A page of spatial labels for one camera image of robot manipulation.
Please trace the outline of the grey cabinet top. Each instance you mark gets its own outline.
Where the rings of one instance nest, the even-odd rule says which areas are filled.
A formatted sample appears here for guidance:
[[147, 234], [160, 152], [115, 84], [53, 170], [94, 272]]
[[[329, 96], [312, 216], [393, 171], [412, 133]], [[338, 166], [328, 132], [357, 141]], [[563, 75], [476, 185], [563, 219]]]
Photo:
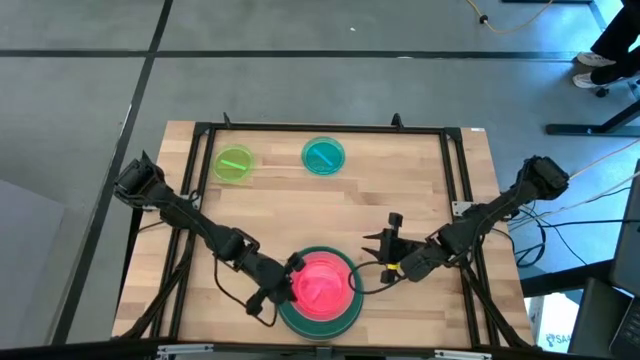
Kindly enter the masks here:
[[64, 206], [0, 179], [0, 349], [45, 341], [59, 297], [46, 267]]

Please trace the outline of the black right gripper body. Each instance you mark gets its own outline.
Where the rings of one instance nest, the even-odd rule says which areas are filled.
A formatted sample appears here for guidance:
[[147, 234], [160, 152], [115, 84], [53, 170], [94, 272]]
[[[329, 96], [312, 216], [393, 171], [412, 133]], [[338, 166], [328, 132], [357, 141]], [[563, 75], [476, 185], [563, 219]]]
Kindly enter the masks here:
[[388, 218], [389, 227], [384, 229], [392, 230], [392, 242], [388, 246], [381, 246], [380, 249], [390, 252], [390, 262], [382, 263], [385, 269], [381, 272], [380, 281], [383, 284], [391, 284], [401, 278], [399, 269], [401, 261], [410, 254], [422, 249], [426, 246], [424, 242], [403, 239], [399, 236], [399, 230], [402, 226], [403, 216], [399, 213], [390, 213]]

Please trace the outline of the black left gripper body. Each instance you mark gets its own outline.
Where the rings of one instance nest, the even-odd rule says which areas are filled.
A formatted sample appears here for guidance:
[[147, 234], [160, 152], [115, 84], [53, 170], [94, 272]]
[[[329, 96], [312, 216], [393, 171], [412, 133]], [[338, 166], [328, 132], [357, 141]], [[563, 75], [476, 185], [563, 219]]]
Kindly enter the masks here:
[[278, 290], [290, 289], [287, 275], [300, 272], [305, 267], [303, 257], [294, 252], [282, 265], [278, 261], [261, 253], [251, 253], [244, 261], [244, 273], [257, 285], [258, 290], [246, 302], [246, 313], [258, 316], [263, 310], [262, 303], [269, 299], [275, 305]]

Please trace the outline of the person's white shoe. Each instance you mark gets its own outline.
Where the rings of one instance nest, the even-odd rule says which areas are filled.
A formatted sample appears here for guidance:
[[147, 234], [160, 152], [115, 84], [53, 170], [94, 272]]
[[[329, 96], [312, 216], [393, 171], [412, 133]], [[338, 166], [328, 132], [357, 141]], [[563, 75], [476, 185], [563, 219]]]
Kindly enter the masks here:
[[593, 68], [605, 67], [615, 64], [614, 60], [607, 59], [606, 57], [593, 52], [580, 52], [576, 56], [576, 60], [585, 66]]
[[607, 85], [608, 82], [593, 72], [576, 74], [572, 77], [572, 83], [581, 89], [591, 89]]

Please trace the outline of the teal transparent plastic plate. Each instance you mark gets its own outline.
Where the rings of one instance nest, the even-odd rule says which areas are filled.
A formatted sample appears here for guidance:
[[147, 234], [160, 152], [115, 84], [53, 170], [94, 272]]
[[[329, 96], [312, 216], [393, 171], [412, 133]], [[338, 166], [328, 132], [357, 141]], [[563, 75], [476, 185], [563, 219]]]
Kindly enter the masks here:
[[330, 176], [338, 173], [346, 163], [342, 144], [332, 137], [315, 137], [302, 148], [304, 167], [314, 175]]

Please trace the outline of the grey laptop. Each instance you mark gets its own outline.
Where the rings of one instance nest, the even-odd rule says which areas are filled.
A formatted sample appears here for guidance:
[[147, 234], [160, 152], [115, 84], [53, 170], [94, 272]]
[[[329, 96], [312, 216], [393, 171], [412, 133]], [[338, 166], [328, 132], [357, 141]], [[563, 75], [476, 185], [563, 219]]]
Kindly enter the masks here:
[[610, 272], [611, 282], [640, 297], [640, 160], [632, 180]]

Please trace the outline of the white printed box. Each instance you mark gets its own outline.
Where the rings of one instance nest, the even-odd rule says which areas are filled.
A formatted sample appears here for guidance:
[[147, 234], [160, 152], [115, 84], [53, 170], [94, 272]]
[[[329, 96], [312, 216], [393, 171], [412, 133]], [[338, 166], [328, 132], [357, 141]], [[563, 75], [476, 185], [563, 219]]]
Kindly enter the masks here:
[[533, 339], [545, 351], [567, 353], [579, 304], [564, 293], [525, 299]]

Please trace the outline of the yellow-green transparent plastic plate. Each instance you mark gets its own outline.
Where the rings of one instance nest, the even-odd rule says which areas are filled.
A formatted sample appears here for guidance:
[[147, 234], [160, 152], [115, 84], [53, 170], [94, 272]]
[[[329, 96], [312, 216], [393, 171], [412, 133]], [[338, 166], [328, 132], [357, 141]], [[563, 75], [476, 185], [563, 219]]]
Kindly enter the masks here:
[[254, 168], [254, 155], [243, 145], [225, 146], [216, 153], [212, 168], [216, 177], [223, 182], [242, 182]]

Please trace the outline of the large dark green plastic plate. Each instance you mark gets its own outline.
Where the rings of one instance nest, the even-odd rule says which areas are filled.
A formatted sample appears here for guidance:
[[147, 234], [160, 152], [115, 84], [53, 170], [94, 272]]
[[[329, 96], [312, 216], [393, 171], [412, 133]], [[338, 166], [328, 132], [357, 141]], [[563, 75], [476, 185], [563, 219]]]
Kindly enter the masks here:
[[311, 251], [333, 252], [347, 261], [351, 269], [347, 284], [354, 291], [354, 299], [351, 305], [340, 317], [328, 322], [317, 322], [304, 318], [293, 308], [293, 302], [285, 302], [279, 305], [278, 312], [284, 324], [297, 335], [312, 341], [328, 341], [347, 332], [358, 319], [364, 303], [364, 295], [360, 293], [362, 280], [359, 275], [352, 272], [355, 269], [353, 261], [339, 250], [327, 246], [313, 246], [303, 249], [299, 254], [303, 257]]

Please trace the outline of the person's leg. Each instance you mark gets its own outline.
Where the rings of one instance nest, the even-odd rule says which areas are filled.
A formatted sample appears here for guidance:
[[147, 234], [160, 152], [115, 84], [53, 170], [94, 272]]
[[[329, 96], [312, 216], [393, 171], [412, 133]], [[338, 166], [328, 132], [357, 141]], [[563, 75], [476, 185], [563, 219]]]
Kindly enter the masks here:
[[591, 47], [591, 52], [612, 64], [596, 68], [590, 80], [595, 85], [629, 78], [640, 71], [640, 45], [631, 45], [640, 38], [640, 0], [621, 0], [622, 9]]

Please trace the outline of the black aluminium table frame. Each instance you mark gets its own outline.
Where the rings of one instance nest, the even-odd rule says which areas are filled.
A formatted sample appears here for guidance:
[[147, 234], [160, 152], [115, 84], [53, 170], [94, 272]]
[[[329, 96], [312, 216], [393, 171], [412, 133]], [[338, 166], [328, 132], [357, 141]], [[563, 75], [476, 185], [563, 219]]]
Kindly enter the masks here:
[[[167, 123], [158, 165], [171, 187], [180, 189], [190, 151], [192, 130], [206, 123]], [[484, 129], [421, 128], [409, 126], [320, 126], [210, 123], [211, 159], [223, 148], [242, 145], [254, 159], [248, 178], [224, 183], [210, 166], [201, 202], [213, 222], [238, 227], [261, 243], [260, 251], [280, 261], [311, 246], [340, 250], [359, 264], [374, 258], [361, 247], [377, 247], [363, 239], [388, 227], [388, 213], [404, 216], [400, 235], [424, 241], [451, 221], [451, 202], [488, 202], [499, 194]], [[339, 141], [346, 162], [333, 176], [315, 176], [301, 160], [304, 145], [326, 136]], [[124, 292], [112, 335], [132, 327], [158, 290], [171, 231], [158, 225], [136, 240]], [[184, 291], [177, 339], [185, 342], [268, 346], [331, 347], [334, 354], [347, 348], [360, 353], [418, 352], [426, 348], [471, 348], [462, 276], [457, 268], [431, 272], [419, 283], [402, 282], [376, 295], [364, 297], [354, 325], [333, 340], [306, 340], [290, 330], [279, 316], [267, 328], [247, 316], [217, 288], [214, 265], [200, 237]], [[518, 335], [532, 342], [524, 297], [509, 240], [492, 232], [484, 242], [487, 283], [496, 305]]]

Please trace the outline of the black desk leg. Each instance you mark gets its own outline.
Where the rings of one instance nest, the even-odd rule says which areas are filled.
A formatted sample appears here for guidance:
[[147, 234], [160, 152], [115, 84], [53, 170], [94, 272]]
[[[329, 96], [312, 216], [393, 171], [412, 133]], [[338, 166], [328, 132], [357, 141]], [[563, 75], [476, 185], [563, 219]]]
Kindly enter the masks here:
[[640, 125], [630, 123], [640, 118], [640, 100], [637, 100], [618, 114], [599, 125], [547, 124], [547, 135], [640, 138]]

